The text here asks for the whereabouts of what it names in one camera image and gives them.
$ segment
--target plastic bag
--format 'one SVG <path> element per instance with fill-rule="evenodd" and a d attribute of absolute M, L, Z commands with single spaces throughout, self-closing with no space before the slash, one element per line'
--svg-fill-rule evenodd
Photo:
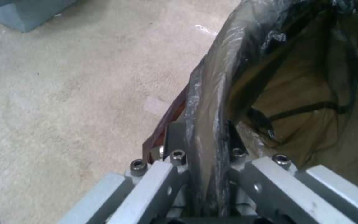
<path fill-rule="evenodd" d="M 196 213 L 229 212 L 227 120 L 256 156 L 280 152 L 299 168 L 337 172 L 357 161 L 358 153 L 334 159 L 358 152 L 341 144 L 357 87 L 358 3 L 242 1 L 190 76 L 185 140 Z"/>

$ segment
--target concrete floor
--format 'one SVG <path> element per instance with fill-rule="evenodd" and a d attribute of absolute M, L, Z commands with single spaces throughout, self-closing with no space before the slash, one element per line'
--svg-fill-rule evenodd
<path fill-rule="evenodd" d="M 30 33 L 0 24 L 1 222 L 55 223 L 141 157 L 238 2 L 81 0 Z"/>

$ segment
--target bolt head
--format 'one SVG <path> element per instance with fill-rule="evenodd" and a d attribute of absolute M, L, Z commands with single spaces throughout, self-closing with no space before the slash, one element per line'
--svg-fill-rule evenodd
<path fill-rule="evenodd" d="M 181 149 L 173 150 L 170 154 L 171 163 L 175 166 L 186 164 L 186 153 Z"/>
<path fill-rule="evenodd" d="M 131 175 L 135 177 L 141 177 L 147 172 L 147 163 L 143 159 L 135 159 L 130 164 Z"/>
<path fill-rule="evenodd" d="M 283 154 L 275 154 L 272 156 L 272 160 L 285 170 L 288 170 L 292 163 L 291 159 Z"/>

